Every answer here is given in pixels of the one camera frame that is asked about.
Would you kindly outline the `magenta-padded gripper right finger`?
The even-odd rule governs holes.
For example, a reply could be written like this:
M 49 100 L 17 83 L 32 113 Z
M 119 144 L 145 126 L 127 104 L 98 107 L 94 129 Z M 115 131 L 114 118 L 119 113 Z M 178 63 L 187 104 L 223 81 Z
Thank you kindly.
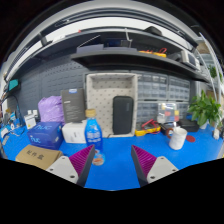
M 131 146 L 131 156 L 141 187 L 173 174 L 178 170 L 166 157 L 156 157 L 135 145 Z

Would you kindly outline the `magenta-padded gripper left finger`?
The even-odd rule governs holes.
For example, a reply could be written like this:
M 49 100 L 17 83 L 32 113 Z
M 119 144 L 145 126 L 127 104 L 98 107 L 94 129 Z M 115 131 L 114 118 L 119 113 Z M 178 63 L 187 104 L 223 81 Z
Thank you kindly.
M 84 187 L 94 155 L 95 146 L 88 146 L 70 157 L 61 156 L 47 168 L 47 171 L 78 186 Z

